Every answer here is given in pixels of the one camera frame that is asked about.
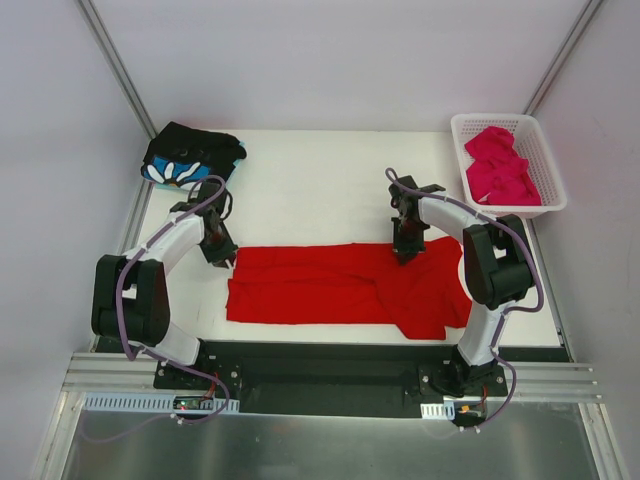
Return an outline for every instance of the white table surface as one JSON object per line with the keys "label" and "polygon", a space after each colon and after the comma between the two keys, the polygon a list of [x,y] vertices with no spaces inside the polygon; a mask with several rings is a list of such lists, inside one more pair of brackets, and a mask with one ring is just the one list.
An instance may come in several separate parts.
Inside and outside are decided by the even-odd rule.
{"label": "white table surface", "polygon": [[[225,222],[240,247],[391,242],[389,182],[384,169],[413,175],[419,186],[438,183],[463,198],[449,133],[228,131],[245,142],[248,156],[231,180],[233,213]],[[139,240],[166,218],[186,193],[154,187]],[[426,240],[444,234],[431,228]],[[226,319],[231,271],[206,263],[191,249],[168,276],[171,318],[205,340],[330,342],[364,344],[452,344],[464,329],[447,328],[447,338],[409,340],[394,325],[263,325]],[[536,303],[531,289],[522,305]],[[515,312],[502,345],[557,347],[547,303],[535,314]]]}

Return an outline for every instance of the metal frame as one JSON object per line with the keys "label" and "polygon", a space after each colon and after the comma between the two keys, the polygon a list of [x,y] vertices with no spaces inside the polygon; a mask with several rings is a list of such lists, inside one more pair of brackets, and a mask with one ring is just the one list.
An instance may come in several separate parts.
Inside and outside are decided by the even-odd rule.
{"label": "metal frame", "polygon": [[613,428],[606,406],[580,404],[578,407],[600,480],[630,480],[631,476],[612,434]]}
{"label": "metal frame", "polygon": [[[158,132],[93,1],[76,1],[138,121],[145,133],[150,138],[154,138]],[[585,3],[525,108],[526,114],[535,115],[538,112],[561,70],[605,1],[588,0]],[[127,220],[126,233],[121,242],[120,251],[135,244],[151,191],[151,184],[148,182],[141,184]],[[531,222],[529,224],[532,227],[532,243],[536,253],[539,254],[540,249],[535,236],[535,228]],[[549,285],[543,257],[538,255],[538,258],[540,259],[543,281]],[[568,337],[560,321],[552,289],[549,288],[547,291],[554,320],[556,320],[559,333],[564,339],[565,348],[569,349]],[[515,366],[519,374],[519,382],[514,401],[578,403],[601,478],[629,478],[611,433],[606,407],[602,403],[604,397],[601,386],[595,379],[593,369],[589,365],[515,362]],[[44,439],[33,478],[48,480],[61,477],[70,454],[85,392],[158,392],[153,389],[155,371],[156,362],[151,359],[141,358],[135,363],[131,363],[119,354],[75,354]],[[505,376],[507,382],[510,382],[510,374],[506,372]],[[164,390],[164,392],[188,393],[174,390]]]}
{"label": "metal frame", "polygon": [[133,84],[113,40],[111,40],[109,32],[107,32],[107,28],[105,27],[102,18],[100,18],[98,9],[93,4],[92,0],[77,0],[77,4],[82,16],[95,37],[96,43],[100,47],[100,50],[102,50],[106,62],[109,64],[111,72],[118,81],[118,84],[122,89],[122,93],[138,118],[140,125],[149,138],[154,138],[158,135],[158,131],[153,125],[153,121],[151,120],[144,103],[142,103],[142,99],[138,94],[136,86]]}
{"label": "metal frame", "polygon": [[[141,357],[130,362],[122,354],[76,353],[62,385],[63,392],[157,393],[188,395],[189,390],[154,389],[158,362]],[[593,368],[582,363],[512,362],[518,373],[513,401],[550,403],[604,402]],[[505,371],[507,384],[511,374]]]}
{"label": "metal frame", "polygon": [[529,227],[529,236],[531,240],[530,244],[535,253],[535,258],[538,261],[538,275],[540,276],[540,280],[542,280],[542,283],[545,286],[545,292],[547,294],[546,301],[549,304],[549,308],[551,309],[553,322],[556,324],[556,330],[558,331],[560,345],[562,345],[567,351],[567,353],[569,354],[569,358],[571,360],[574,360],[575,356],[571,349],[571,342],[569,341],[569,339],[571,338],[571,334],[568,331],[567,326],[562,323],[562,316],[560,315],[558,303],[553,293],[553,288],[551,287],[551,280],[549,278],[547,265],[544,261],[544,255],[542,255],[542,249],[540,247],[540,242],[538,241],[538,235],[536,234],[535,223],[532,220],[527,220],[527,226]]}
{"label": "metal frame", "polygon": [[596,14],[600,11],[600,8],[606,1],[607,0],[587,0],[580,11],[578,18],[576,18],[576,21],[571,26],[569,33],[560,45],[558,52],[553,57],[551,65],[549,65],[549,68],[547,68],[547,71],[542,76],[531,100],[529,100],[529,103],[525,107],[525,115],[535,116],[536,113],[538,113],[542,102],[545,100],[551,91],[551,87],[558,79],[558,75],[560,75],[560,72],[564,69],[576,46],[584,36],[589,26],[593,23],[593,20],[596,18]]}

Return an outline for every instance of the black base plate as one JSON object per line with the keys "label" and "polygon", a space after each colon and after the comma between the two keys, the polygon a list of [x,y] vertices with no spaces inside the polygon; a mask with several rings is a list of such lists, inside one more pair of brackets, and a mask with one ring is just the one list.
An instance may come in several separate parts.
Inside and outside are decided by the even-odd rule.
{"label": "black base plate", "polygon": [[[452,348],[206,342],[210,363],[199,367],[217,372],[245,413],[420,418],[420,404],[442,402],[424,379],[444,368]],[[204,393],[210,387],[205,379],[160,368],[155,388]],[[507,393],[497,376],[487,387],[490,396]],[[482,388],[467,394],[480,397]]]}

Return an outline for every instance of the cable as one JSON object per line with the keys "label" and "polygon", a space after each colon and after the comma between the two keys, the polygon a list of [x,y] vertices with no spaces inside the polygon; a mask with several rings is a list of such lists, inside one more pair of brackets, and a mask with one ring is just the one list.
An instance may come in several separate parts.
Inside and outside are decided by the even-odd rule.
{"label": "cable", "polygon": [[229,215],[231,215],[233,211],[233,195],[231,195],[231,192],[227,192],[227,196],[229,197],[229,203],[227,204],[227,213],[220,217],[220,221],[222,222],[229,218]]}
{"label": "cable", "polygon": [[404,192],[410,193],[411,195],[415,195],[417,197],[432,198],[432,199],[435,199],[435,200],[441,200],[443,202],[452,203],[452,204],[456,205],[457,207],[460,207],[461,209],[463,209],[465,212],[469,213],[470,215],[473,215],[474,217],[477,217],[480,220],[484,220],[485,222],[490,223],[494,227],[497,227],[500,230],[504,231],[511,238],[513,238],[513,240],[516,242],[516,244],[518,245],[518,247],[522,251],[522,253],[523,253],[524,257],[525,257],[525,260],[527,261],[527,266],[529,267],[529,270],[531,271],[531,275],[533,276],[533,281],[534,281],[535,286],[536,286],[536,293],[538,295],[538,303],[534,307],[520,307],[520,306],[517,306],[517,305],[511,306],[511,307],[507,307],[507,308],[504,309],[504,311],[500,315],[500,321],[498,322],[498,326],[496,328],[496,331],[495,331],[495,333],[493,335],[493,338],[491,339],[491,345],[490,345],[489,348],[491,350],[491,355],[493,355],[493,358],[498,363],[501,363],[502,365],[504,365],[505,367],[507,367],[511,371],[511,377],[512,377],[511,378],[511,388],[509,389],[509,393],[507,394],[507,398],[505,399],[504,403],[500,406],[500,408],[498,408],[498,410],[496,410],[489,418],[487,418],[482,423],[482,425],[485,425],[487,422],[490,422],[491,420],[496,418],[498,415],[500,415],[504,411],[504,409],[507,407],[507,405],[509,405],[509,403],[511,402],[511,399],[513,398],[513,395],[515,393],[516,383],[517,383],[517,380],[518,380],[518,377],[517,377],[517,374],[516,374],[516,369],[513,367],[513,365],[511,365],[509,362],[507,362],[506,360],[502,359],[498,355],[498,340],[500,339],[500,334],[502,333],[502,329],[504,328],[506,317],[511,312],[516,312],[516,311],[517,312],[529,312],[529,313],[539,312],[540,310],[542,310],[542,307],[544,306],[544,292],[542,290],[542,282],[540,280],[540,276],[538,275],[538,270],[536,269],[536,265],[535,265],[535,262],[533,261],[533,257],[531,256],[531,253],[529,252],[529,249],[527,248],[526,244],[524,243],[524,240],[522,240],[522,238],[520,238],[520,235],[518,235],[516,232],[514,232],[512,229],[510,229],[506,225],[503,225],[503,224],[497,222],[496,220],[494,220],[493,218],[491,218],[491,217],[489,217],[489,216],[487,216],[487,215],[485,215],[485,214],[483,214],[481,212],[478,212],[477,210],[475,210],[474,208],[470,207],[466,203],[461,202],[460,200],[457,200],[455,198],[452,198],[452,197],[449,197],[449,196],[443,197],[441,195],[435,195],[433,193],[421,192],[419,190],[414,190],[412,188],[405,187],[404,185],[402,185],[398,181],[398,174],[391,167],[385,169],[384,173],[385,173],[386,177],[389,179],[389,181],[391,183],[393,183],[396,187],[398,187],[400,190],[402,190]]}
{"label": "cable", "polygon": [[[219,177],[218,175],[207,175],[205,177],[202,177],[201,179],[199,179],[194,185],[193,187],[191,187],[191,190],[189,191],[189,196],[191,196],[193,190],[202,182],[206,181],[206,180],[215,180],[217,182],[220,183],[220,189],[214,193],[211,197],[207,198],[206,200],[204,200],[203,202],[199,203],[198,205],[194,206],[192,209],[184,212],[183,214],[179,215],[178,217],[176,217],[175,221],[173,222],[169,222],[165,225],[163,225],[148,241],[145,245],[143,245],[140,250],[138,250],[132,257],[131,259],[125,264],[124,268],[122,269],[122,271],[120,272],[120,275],[118,276],[118,281],[116,282],[116,290],[115,290],[115,303],[116,303],[116,318],[118,321],[118,330],[119,330],[119,334],[120,334],[120,341],[122,343],[122,349],[124,350],[125,355],[127,356],[127,358],[130,361],[134,361],[138,355],[138,353],[140,353],[141,350],[144,351],[144,353],[146,353],[147,355],[149,355],[151,358],[154,358],[160,362],[166,362],[167,364],[178,368],[184,372],[190,373],[192,375],[197,375],[203,378],[206,378],[208,380],[211,380],[211,382],[217,386],[219,386],[220,388],[222,388],[224,395],[225,395],[225,401],[223,402],[222,406],[220,406],[217,410],[214,410],[213,412],[211,412],[210,414],[208,414],[206,417],[200,418],[200,419],[196,419],[196,420],[188,420],[188,419],[184,419],[181,418],[180,419],[180,423],[187,423],[187,424],[198,424],[198,423],[203,423],[204,421],[209,420],[210,418],[215,417],[216,415],[219,415],[220,412],[222,412],[225,408],[227,408],[227,406],[229,405],[229,400],[231,399],[231,395],[229,394],[229,389],[227,388],[227,386],[222,383],[222,381],[220,381],[217,377],[213,376],[213,375],[209,375],[207,373],[204,372],[200,372],[198,370],[195,370],[193,368],[190,368],[186,365],[182,365],[179,364],[177,362],[174,362],[173,360],[169,360],[166,358],[161,357],[160,355],[157,355],[153,352],[150,352],[148,350],[145,349],[140,349],[140,348],[136,348],[134,350],[131,349],[131,345],[129,345],[129,337],[127,336],[127,329],[126,329],[126,325],[125,325],[125,321],[124,321],[124,307],[123,307],[123,301],[122,301],[122,293],[124,291],[124,282],[125,279],[129,273],[129,271],[131,270],[131,268],[136,264],[136,262],[138,260],[140,260],[140,258],[149,250],[149,248],[156,243],[158,240],[160,240],[160,238],[162,238],[169,230],[171,230],[171,228],[173,228],[175,225],[177,225],[178,223],[180,223],[182,220],[184,220],[185,218],[189,217],[190,215],[193,215],[195,212],[197,212],[198,210],[201,210],[202,208],[207,207],[208,205],[210,205],[211,203],[213,203],[221,194],[222,192],[224,192],[225,188],[226,188],[226,183],[224,181],[223,178]],[[118,440],[120,438],[126,437],[127,435],[136,432],[137,430],[143,428],[144,426],[155,422],[156,420],[159,420],[160,418],[169,418],[167,417],[166,414],[162,414],[162,415],[156,415],[154,417],[148,418],[146,419],[144,422],[136,425],[133,428],[130,428],[129,430],[125,430],[124,432],[121,432],[117,435],[114,435],[112,437],[109,438],[104,438],[104,439],[93,439],[90,438],[88,435],[86,435],[86,432],[84,431],[84,422],[82,422],[79,425],[79,433],[82,436],[82,438],[84,438],[85,440],[91,442],[91,443],[109,443],[109,442],[113,442],[115,440]]]}

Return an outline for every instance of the red cloth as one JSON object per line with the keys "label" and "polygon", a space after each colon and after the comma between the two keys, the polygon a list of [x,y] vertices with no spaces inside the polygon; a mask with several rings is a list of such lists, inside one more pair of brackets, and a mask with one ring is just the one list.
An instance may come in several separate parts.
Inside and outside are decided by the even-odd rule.
{"label": "red cloth", "polygon": [[389,244],[249,247],[229,280],[227,318],[272,324],[395,324],[411,339],[446,338],[471,310],[453,238],[427,242],[405,266]]}

